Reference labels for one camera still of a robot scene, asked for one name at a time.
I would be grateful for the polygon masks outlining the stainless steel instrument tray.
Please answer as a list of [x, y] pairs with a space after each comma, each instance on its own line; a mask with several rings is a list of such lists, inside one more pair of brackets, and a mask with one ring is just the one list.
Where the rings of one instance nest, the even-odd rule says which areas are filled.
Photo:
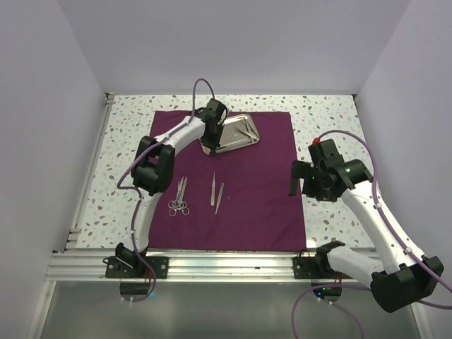
[[[250, 138], [237, 133], [234, 130], [234, 127], [237, 127], [243, 131], [251, 132], [255, 134], [258, 139], [251, 140]], [[201, 146], [201, 149], [206, 155], [217, 155], [254, 145], [260, 140], [261, 137], [259, 132], [257, 131], [252, 116], [248, 113], [241, 113], [226, 118], [223, 133], [220, 139], [220, 145], [218, 148], [216, 148], [214, 151], [211, 151], [208, 148]]]

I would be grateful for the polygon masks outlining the steel tweezers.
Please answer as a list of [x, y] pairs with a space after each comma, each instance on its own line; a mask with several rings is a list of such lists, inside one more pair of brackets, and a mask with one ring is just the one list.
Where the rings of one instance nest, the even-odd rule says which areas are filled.
[[237, 133], [240, 133], [241, 135], [244, 135], [244, 136], [250, 138], [251, 140], [257, 140], [258, 139], [258, 137], [255, 134], [251, 133], [251, 132], [243, 131], [243, 130], [237, 128], [237, 127], [234, 127], [234, 130]]

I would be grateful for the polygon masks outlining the steel scalpel handle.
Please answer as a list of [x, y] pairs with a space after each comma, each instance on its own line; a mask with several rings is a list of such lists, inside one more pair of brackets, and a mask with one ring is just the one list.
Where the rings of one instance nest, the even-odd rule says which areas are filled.
[[221, 200], [222, 200], [222, 194], [223, 194], [223, 191], [224, 191], [224, 187], [225, 187], [225, 183], [222, 182], [220, 184], [220, 190], [219, 190], [218, 198], [217, 198], [216, 205], [215, 205], [215, 214], [216, 215], [218, 214], [218, 210], [220, 208], [220, 203], [221, 203]]
[[211, 195], [210, 195], [210, 205], [215, 205], [215, 171], [213, 173], [212, 184], [211, 184]]

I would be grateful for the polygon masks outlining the purple surgical cloth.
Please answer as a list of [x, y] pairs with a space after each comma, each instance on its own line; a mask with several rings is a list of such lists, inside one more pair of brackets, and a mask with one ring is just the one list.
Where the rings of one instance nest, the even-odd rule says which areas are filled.
[[[194, 141], [175, 157], [173, 181], [160, 198], [150, 225], [149, 245], [159, 249], [300, 251], [306, 247], [302, 198], [290, 197], [291, 165], [297, 159], [291, 116], [253, 112], [261, 140], [219, 155], [206, 155]], [[210, 205], [215, 171], [215, 205]], [[169, 215], [178, 182], [188, 177], [189, 214]]]

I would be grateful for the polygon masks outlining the steel surgical scissors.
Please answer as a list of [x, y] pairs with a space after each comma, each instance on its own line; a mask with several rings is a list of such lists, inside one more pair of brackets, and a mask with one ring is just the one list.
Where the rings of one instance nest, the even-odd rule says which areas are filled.
[[186, 182], [187, 177], [182, 177], [178, 182], [176, 198], [168, 203], [170, 210], [183, 210], [187, 207], [187, 202], [184, 200]]

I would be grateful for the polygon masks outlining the steel hemostat forceps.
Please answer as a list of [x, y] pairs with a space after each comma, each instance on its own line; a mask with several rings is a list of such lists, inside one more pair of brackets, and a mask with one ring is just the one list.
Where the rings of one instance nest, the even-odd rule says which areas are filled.
[[177, 186], [177, 195], [174, 200], [168, 203], [169, 215], [174, 217], [177, 213], [181, 213], [182, 215], [189, 214], [188, 203], [184, 200], [184, 194], [186, 191], [188, 177], [183, 177]]

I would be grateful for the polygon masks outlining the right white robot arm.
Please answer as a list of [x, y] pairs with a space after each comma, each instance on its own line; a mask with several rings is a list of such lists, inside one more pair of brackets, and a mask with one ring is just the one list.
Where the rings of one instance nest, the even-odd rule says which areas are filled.
[[379, 259], [333, 241], [316, 248], [312, 258], [294, 258], [294, 269], [311, 277], [342, 273], [355, 279], [370, 289], [388, 313], [430, 296], [444, 266], [410, 240], [379, 198], [373, 187], [376, 180], [366, 165], [361, 160], [345, 161], [332, 139], [315, 140], [309, 153], [311, 162], [292, 163], [289, 195], [302, 194], [318, 202], [341, 200], [363, 226]]

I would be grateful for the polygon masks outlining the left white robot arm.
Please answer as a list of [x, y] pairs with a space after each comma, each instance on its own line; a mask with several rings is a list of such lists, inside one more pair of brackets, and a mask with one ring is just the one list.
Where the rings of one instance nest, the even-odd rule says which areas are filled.
[[133, 211], [130, 236], [117, 245], [115, 259], [132, 278], [152, 273], [153, 267], [144, 258], [149, 245], [153, 215], [162, 194], [173, 180], [175, 157], [189, 144], [200, 140], [214, 150], [220, 145], [228, 108], [216, 99], [205, 107], [194, 109], [175, 127], [159, 136], [144, 136], [138, 144], [135, 160], [125, 171], [133, 179], [131, 186], [123, 186], [125, 176], [117, 184], [120, 190], [134, 190], [138, 202]]

